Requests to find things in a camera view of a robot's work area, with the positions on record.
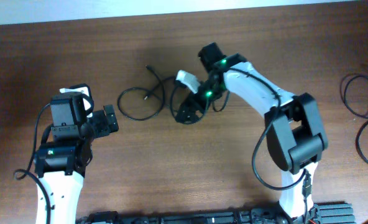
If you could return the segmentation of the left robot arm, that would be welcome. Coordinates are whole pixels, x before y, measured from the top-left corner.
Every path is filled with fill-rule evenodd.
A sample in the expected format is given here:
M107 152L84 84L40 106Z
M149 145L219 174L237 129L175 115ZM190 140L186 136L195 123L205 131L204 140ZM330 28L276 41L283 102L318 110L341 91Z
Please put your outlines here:
M113 105L95 111L92 99L80 92L52 97L53 123L35 152L37 224L74 223L86 168L93 158L92 142L118 131Z

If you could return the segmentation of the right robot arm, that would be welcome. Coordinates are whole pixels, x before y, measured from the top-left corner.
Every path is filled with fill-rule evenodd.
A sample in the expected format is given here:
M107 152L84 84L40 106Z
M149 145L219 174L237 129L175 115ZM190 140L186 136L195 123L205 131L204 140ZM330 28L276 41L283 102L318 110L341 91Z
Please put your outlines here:
M272 160L281 170L282 186L268 184L258 173L255 177L265 187L281 193L278 207L287 223L310 223L316 216L311 196L313 176L328 147L316 100L309 93L296 95L278 87L244 56L225 55L215 42L204 46L198 58L208 79L201 82L189 72L178 71L175 81L190 93L173 114L175 121L201 121L223 93L241 97L265 122L252 160L256 160L262 141L266 141Z

